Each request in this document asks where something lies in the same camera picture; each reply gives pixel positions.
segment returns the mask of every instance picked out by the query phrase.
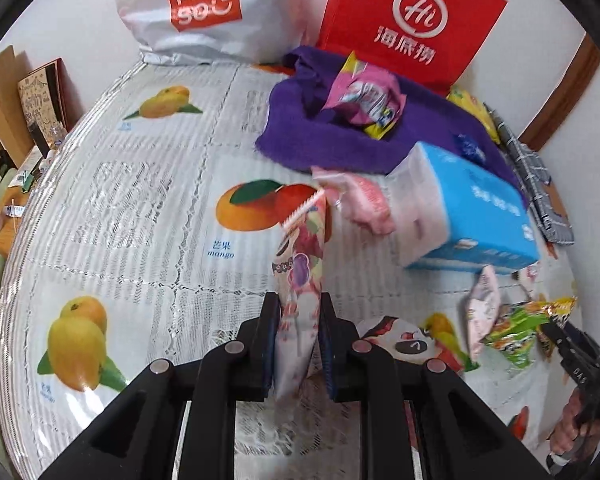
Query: white circle logo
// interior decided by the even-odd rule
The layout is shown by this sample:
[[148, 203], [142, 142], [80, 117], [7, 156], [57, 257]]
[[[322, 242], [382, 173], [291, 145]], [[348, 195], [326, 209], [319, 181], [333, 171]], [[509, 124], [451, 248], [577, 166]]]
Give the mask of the white circle logo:
[[444, 0], [394, 0], [395, 23], [416, 38], [434, 38], [446, 27]]

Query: wooden chair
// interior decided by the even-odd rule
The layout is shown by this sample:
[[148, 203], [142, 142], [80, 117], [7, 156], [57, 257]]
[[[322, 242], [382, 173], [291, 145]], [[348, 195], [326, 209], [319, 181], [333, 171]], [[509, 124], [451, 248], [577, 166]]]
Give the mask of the wooden chair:
[[24, 76], [10, 45], [0, 53], [0, 150], [4, 147], [18, 167], [33, 148], [18, 94], [18, 81]]

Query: silver rivet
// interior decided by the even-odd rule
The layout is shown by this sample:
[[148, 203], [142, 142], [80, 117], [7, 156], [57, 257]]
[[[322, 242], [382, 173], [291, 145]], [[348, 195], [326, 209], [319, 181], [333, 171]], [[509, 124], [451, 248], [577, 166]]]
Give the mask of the silver rivet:
[[369, 341], [365, 341], [364, 339], [358, 339], [353, 342], [351, 345], [354, 352], [358, 352], [359, 354], [366, 354], [367, 352], [371, 352], [371, 343]]
[[225, 345], [224, 350], [228, 354], [239, 354], [244, 350], [244, 343], [241, 341], [229, 341]]
[[430, 372], [441, 374], [446, 370], [446, 365], [444, 361], [441, 361], [440, 359], [429, 359], [427, 361], [427, 368]]
[[167, 359], [156, 359], [151, 365], [149, 365], [149, 370], [151, 370], [154, 374], [163, 374], [169, 369], [169, 362]]

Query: blue box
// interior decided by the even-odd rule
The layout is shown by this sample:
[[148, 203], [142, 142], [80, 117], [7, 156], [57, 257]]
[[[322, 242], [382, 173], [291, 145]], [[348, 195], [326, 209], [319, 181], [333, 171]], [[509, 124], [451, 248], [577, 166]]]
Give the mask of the blue box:
[[453, 153], [418, 142], [388, 175], [405, 267], [510, 274], [539, 258], [520, 193]]

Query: white wall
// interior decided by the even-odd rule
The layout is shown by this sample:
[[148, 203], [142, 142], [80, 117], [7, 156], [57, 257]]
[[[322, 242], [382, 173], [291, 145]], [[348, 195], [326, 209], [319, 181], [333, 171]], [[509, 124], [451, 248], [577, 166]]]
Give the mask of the white wall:
[[542, 149], [569, 213], [569, 257], [584, 329], [600, 343], [600, 68], [573, 112]]
[[[327, 0], [303, 0], [310, 38], [317, 37]], [[508, 0], [460, 82], [495, 107], [521, 133], [564, 74], [583, 30], [558, 0]], [[114, 0], [35, 0], [0, 42], [24, 51], [32, 68], [64, 59], [69, 101], [87, 110], [138, 58]]]

